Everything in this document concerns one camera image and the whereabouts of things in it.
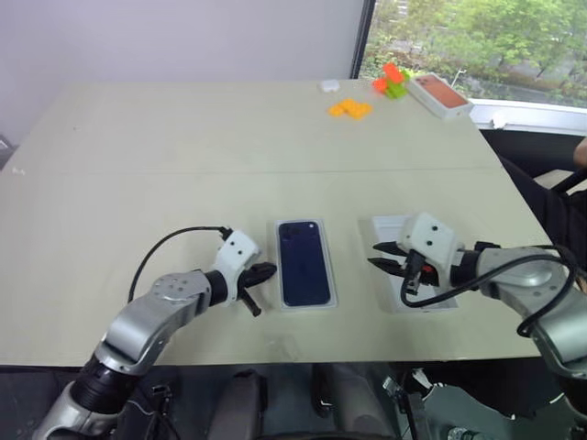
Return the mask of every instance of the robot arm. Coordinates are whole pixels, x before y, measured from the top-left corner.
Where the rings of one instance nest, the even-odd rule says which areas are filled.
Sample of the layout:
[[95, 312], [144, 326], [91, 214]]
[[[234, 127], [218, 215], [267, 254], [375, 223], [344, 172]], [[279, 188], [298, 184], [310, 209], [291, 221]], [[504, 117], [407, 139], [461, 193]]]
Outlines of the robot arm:
[[[518, 312], [524, 319], [518, 334], [532, 338], [580, 425], [587, 424], [587, 295], [574, 286], [577, 267], [568, 251], [560, 249], [559, 257], [544, 249], [555, 247], [501, 249], [488, 243], [467, 250], [452, 229], [429, 214], [411, 217], [398, 242], [374, 248], [405, 257], [403, 265], [386, 258], [370, 261], [404, 278], [401, 297], [410, 307], [479, 289]], [[420, 283], [437, 286], [437, 297], [411, 301]]]
[[155, 280], [148, 293], [118, 314], [79, 377], [55, 401], [34, 439], [62, 431], [107, 433], [171, 336], [209, 306], [242, 299], [257, 316], [260, 309], [245, 289], [276, 271], [271, 263], [252, 265], [259, 254], [250, 238], [235, 231], [218, 251], [212, 271], [172, 273]]

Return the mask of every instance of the window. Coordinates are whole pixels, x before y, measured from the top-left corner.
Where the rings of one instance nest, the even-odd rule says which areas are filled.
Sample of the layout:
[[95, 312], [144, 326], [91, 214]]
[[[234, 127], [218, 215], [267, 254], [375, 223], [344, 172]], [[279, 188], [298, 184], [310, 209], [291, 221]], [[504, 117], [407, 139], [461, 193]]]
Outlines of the window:
[[359, 77], [388, 61], [469, 98], [586, 108], [587, 3], [377, 0]]

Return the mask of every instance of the person's arm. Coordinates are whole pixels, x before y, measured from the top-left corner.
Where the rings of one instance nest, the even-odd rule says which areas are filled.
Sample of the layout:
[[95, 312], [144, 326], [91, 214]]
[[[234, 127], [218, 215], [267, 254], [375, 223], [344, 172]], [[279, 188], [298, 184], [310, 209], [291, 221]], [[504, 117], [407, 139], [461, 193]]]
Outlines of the person's arm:
[[587, 168], [587, 137], [575, 149], [573, 160], [578, 166]]

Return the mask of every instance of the beige table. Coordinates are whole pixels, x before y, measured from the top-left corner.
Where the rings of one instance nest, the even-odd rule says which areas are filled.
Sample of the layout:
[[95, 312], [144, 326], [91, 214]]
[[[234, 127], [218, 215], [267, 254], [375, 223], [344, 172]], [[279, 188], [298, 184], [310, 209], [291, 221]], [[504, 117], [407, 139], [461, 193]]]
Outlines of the beige table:
[[[373, 104], [361, 121], [327, 108]], [[0, 364], [83, 364], [124, 306], [143, 255], [173, 229], [231, 225], [275, 260], [277, 219], [324, 219], [339, 306], [284, 313], [216, 307], [180, 331], [161, 363], [222, 364], [533, 356], [519, 318], [470, 292], [455, 311], [391, 313], [366, 261], [373, 215], [428, 211], [476, 239], [546, 242], [469, 120], [443, 123], [410, 96], [365, 82], [99, 84], [67, 90], [0, 173]], [[176, 237], [138, 284], [207, 269], [219, 240]]]

